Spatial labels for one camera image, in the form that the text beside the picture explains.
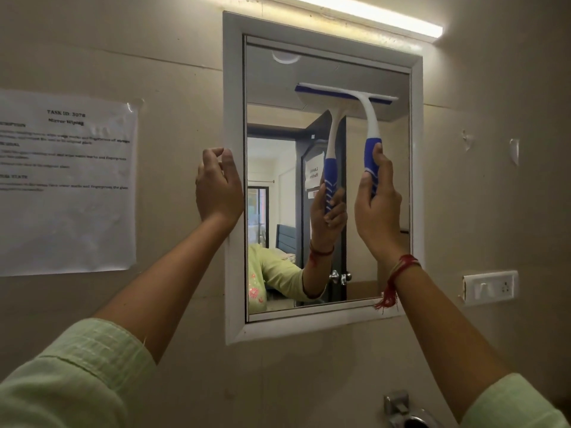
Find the person's left hand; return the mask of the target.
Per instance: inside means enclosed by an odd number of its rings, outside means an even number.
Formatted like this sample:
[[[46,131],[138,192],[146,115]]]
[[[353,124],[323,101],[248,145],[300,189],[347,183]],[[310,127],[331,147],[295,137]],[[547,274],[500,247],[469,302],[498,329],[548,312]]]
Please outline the person's left hand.
[[[244,194],[228,185],[222,170],[222,152],[205,149],[196,176],[196,205],[202,222],[228,236],[244,211]]]

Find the person's right hand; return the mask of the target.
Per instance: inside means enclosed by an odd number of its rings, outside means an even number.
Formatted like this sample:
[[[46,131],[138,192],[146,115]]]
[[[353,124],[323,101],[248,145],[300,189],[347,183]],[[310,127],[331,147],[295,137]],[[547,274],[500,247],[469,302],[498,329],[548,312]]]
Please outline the person's right hand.
[[[406,251],[400,238],[401,195],[393,184],[393,164],[377,144],[374,158],[379,166],[379,183],[370,208],[356,209],[356,229],[366,247],[386,271],[390,271]]]

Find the blue and white squeegee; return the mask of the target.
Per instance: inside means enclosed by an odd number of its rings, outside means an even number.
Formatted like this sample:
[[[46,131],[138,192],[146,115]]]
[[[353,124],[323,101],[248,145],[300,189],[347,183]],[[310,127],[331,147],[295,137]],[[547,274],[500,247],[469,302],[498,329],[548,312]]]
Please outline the blue and white squeegee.
[[[377,144],[382,143],[375,110],[378,106],[391,105],[397,101],[398,98],[312,83],[297,83],[295,85],[295,92],[306,104],[326,107],[332,117],[323,167],[323,178],[326,186],[326,204],[330,205],[333,195],[337,191],[338,167],[336,161],[336,138],[339,125],[342,118],[352,111],[365,116],[367,121],[364,170],[371,175],[371,194],[374,196],[379,184],[379,166],[375,162],[374,150]]]

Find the white framed wall mirror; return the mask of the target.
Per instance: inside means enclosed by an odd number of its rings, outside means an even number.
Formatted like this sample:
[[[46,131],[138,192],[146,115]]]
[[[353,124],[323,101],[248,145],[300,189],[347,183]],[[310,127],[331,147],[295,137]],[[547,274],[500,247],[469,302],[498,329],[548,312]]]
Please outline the white framed wall mirror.
[[[365,116],[349,112],[336,138],[337,191],[345,190],[346,226],[336,237],[328,282],[302,301],[273,283],[259,254],[306,266],[318,222],[311,208],[323,178],[332,117],[303,102],[297,83],[397,97],[376,107],[384,153],[403,197],[400,238],[425,261],[423,196],[423,57],[338,36],[223,13],[226,146],[244,194],[242,217],[225,247],[225,340],[277,338],[403,315],[374,309],[387,278],[359,237],[353,213],[364,170]]]

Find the person's left forearm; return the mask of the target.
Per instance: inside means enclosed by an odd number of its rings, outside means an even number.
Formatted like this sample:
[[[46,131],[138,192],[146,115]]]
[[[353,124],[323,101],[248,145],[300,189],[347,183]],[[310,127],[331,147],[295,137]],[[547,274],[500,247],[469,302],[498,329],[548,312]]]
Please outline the person's left forearm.
[[[237,222],[238,217],[222,213],[205,218],[93,317],[130,332],[158,364],[214,255]]]

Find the person's right forearm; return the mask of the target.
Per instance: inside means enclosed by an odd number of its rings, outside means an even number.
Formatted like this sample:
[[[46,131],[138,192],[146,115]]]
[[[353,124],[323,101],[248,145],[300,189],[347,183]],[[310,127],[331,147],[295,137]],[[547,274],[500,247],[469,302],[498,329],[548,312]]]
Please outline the person's right forearm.
[[[476,399],[512,370],[421,266],[408,266],[393,284],[434,380],[460,423]]]

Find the white printed paper notice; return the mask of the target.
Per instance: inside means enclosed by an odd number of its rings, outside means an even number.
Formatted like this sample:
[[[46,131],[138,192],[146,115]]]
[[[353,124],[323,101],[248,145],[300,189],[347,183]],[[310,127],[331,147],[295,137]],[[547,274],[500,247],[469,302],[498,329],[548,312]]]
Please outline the white printed paper notice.
[[[136,263],[140,106],[0,89],[0,277]]]

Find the white tube light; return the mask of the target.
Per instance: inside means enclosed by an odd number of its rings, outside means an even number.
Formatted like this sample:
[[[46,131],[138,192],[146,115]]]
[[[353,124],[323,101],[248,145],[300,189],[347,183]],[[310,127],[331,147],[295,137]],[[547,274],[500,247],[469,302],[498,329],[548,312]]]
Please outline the white tube light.
[[[367,4],[359,0],[272,0],[322,14],[329,18],[350,21],[395,35],[433,43],[444,35],[444,27],[403,13]]]

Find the chrome metal tap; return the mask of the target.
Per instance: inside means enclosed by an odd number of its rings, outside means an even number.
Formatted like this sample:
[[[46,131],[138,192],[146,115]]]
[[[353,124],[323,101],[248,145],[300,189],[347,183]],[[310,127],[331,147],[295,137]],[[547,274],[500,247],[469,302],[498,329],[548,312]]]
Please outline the chrome metal tap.
[[[444,428],[428,410],[411,402],[407,390],[385,395],[383,412],[389,428]]]

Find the light green shirt sleeve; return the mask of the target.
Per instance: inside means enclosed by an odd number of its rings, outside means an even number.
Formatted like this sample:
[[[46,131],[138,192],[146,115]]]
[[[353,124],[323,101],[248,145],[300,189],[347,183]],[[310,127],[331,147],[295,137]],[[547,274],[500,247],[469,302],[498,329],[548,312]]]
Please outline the light green shirt sleeve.
[[[0,382],[0,428],[128,428],[133,397],[155,369],[131,332],[80,320]]]
[[[465,413],[460,428],[571,428],[520,374],[508,374],[487,388]]]

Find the white switch socket plate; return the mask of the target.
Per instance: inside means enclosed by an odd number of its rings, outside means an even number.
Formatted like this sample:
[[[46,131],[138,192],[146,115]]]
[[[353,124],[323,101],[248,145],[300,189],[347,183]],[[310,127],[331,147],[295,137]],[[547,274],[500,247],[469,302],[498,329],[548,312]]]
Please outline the white switch socket plate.
[[[465,306],[514,300],[520,290],[517,270],[465,275],[459,295]]]

